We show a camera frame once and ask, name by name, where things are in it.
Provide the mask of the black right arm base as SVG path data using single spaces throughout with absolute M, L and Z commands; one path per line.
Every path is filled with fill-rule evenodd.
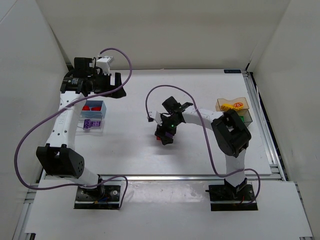
M 209 185 L 205 190 L 209 194 L 210 210 L 212 212 L 257 211 L 258 205 L 254 200 L 253 186 L 247 184 L 236 195 L 225 185 Z

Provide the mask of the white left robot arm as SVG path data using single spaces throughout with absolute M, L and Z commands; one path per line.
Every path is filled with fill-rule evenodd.
M 106 93 L 122 84 L 121 74 L 115 74 L 111 84 L 110 63 L 113 57 L 86 57 L 74 59 L 74 69 L 63 78 L 60 87 L 62 113 L 57 116 L 52 132 L 45 143 L 36 150 L 36 156 L 49 176 L 65 178 L 79 184 L 83 192 L 100 198 L 105 191 L 100 175 L 85 167 L 84 158 L 75 151 L 75 137 L 81 111 L 85 105 L 82 98 L 89 94 Z

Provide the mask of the red green rounded lego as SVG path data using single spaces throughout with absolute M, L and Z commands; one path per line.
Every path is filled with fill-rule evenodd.
M 96 107 L 92 107 L 90 110 L 91 110 L 91 111 L 97 111 L 97 112 L 100 112 L 100 111 L 101 111 L 101 109 L 102 109 L 102 107 L 101 107 L 101 106 L 96 106 Z

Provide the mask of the grey translucent container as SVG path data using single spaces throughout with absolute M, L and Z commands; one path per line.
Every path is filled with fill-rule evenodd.
M 248 109 L 242 109 L 242 110 L 239 110 L 237 112 L 237 114 L 239 116 L 244 116 L 244 125 L 246 127 L 248 127 L 252 122 L 253 122 L 253 119 L 252 119 L 252 116 L 250 114 L 250 111 Z

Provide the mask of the red rounded lego brick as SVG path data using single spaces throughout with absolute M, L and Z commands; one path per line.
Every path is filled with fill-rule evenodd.
M 82 111 L 90 111 L 91 108 L 88 106 L 88 105 L 85 105 L 83 108 L 82 108 Z

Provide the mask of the yellow orange printed lego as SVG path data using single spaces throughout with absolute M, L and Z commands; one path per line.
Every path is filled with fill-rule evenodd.
M 239 110 L 242 110 L 244 107 L 244 104 L 242 102 L 236 102 L 233 104 L 233 109 L 235 111 L 239 111 Z

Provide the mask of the purple lego in container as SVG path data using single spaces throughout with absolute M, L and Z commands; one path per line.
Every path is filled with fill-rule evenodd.
M 92 127 L 94 127 L 94 128 L 100 128 L 102 121 L 101 121 L 101 120 L 94 120 L 94 121 L 92 121 L 91 123 L 92 123 Z

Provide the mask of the purple half-round lego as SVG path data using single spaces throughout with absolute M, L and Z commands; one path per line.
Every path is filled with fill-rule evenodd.
M 166 133 L 166 135 L 167 135 L 167 137 L 169 137 L 169 138 L 173 138 L 173 135 L 172 134 L 170 134 L 170 133 Z

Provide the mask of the clear plastic container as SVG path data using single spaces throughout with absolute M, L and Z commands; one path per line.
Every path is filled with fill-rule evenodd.
M 90 119 L 90 121 L 91 121 L 91 128 L 90 129 L 83 128 L 85 119 Z M 92 127 L 92 121 L 98 121 L 98 120 L 101 120 L 101 126 L 100 127 Z M 104 131 L 104 125 L 105 125 L 105 120 L 102 117 L 100 117 L 100 118 L 80 118 L 78 121 L 78 124 L 77 124 L 76 133 L 78 135 L 83 135 L 83 134 L 101 135 Z

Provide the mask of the blue label sticker right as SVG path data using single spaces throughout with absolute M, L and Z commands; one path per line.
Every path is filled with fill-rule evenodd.
M 241 74 L 242 71 L 240 69 L 224 69 L 225 74 Z

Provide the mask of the blue plastic container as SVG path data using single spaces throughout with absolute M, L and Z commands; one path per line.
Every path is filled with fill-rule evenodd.
M 87 100 L 82 108 L 82 118 L 104 118 L 107 107 L 103 100 Z

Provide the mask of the orange translucent container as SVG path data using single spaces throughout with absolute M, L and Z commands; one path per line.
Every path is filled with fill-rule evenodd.
M 245 97 L 238 97 L 232 100 L 228 100 L 225 98 L 218 98 L 215 104 L 215 109 L 219 112 L 226 112 L 227 110 L 248 110 L 249 104 Z

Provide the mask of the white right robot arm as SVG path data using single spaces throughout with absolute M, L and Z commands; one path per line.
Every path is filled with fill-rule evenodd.
M 157 123 L 155 136 L 163 145 L 172 144 L 179 124 L 194 124 L 214 133 L 219 149 L 225 155 L 225 187 L 235 197 L 247 185 L 245 155 L 252 136 L 238 113 L 197 108 L 191 102 L 180 104 L 171 96 L 162 106 L 165 113 L 149 111 L 148 120 Z

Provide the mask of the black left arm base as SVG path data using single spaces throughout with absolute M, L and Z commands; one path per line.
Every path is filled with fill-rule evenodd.
M 78 187 L 74 200 L 77 210 L 118 210 L 120 208 L 120 184 L 101 185 L 87 189 Z

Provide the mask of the yellow black striped lego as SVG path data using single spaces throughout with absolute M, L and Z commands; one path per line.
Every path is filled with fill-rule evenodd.
M 233 110 L 234 109 L 234 106 L 231 105 L 231 104 L 228 104 L 228 103 L 224 103 L 220 106 L 220 109 L 222 111 L 228 111 L 228 110 Z

